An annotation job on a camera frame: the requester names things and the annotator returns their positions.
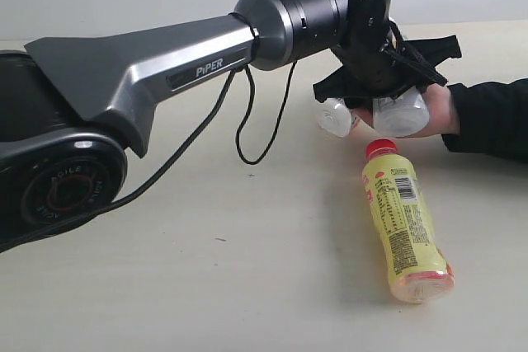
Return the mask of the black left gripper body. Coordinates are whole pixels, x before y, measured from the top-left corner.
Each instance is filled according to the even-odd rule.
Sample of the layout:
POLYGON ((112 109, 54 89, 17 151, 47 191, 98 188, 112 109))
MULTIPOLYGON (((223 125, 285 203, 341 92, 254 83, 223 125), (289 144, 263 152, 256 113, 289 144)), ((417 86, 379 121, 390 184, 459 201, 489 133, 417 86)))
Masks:
POLYGON ((343 36, 333 54, 367 90, 368 95, 398 95, 398 54, 391 30, 391 0, 341 0, 346 2, 343 36))

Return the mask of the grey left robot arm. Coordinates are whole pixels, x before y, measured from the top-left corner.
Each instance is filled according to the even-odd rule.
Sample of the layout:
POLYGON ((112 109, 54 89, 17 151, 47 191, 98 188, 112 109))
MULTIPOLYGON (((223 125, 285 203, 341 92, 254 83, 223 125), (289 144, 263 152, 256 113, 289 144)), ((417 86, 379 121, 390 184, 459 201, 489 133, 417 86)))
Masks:
POLYGON ((120 198, 126 151, 146 154, 158 105, 224 75, 294 66, 324 50, 318 89, 349 102, 417 85, 419 58, 391 0, 239 0, 224 16, 1 52, 1 248, 79 228, 120 198))

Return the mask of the black sleeved forearm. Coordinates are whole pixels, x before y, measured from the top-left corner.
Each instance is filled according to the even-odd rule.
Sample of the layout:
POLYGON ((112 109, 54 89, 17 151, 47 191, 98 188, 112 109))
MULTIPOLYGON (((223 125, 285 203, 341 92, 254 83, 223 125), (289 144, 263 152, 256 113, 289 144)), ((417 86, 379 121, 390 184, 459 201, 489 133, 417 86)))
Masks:
POLYGON ((449 86, 459 132, 442 134, 452 153, 527 162, 527 79, 449 86))

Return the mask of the person's open hand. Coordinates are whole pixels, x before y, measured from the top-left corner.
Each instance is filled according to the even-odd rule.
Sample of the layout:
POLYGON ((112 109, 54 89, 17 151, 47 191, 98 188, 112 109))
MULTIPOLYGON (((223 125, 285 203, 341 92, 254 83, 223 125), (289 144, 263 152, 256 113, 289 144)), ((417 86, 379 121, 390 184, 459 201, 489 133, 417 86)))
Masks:
MULTIPOLYGON (((460 130, 459 118, 449 88, 432 84, 419 91, 429 110, 430 121, 422 131, 404 138, 422 138, 437 134, 458 133, 460 130)), ((374 129, 372 104, 370 109, 354 109, 353 111, 362 121, 374 129)))

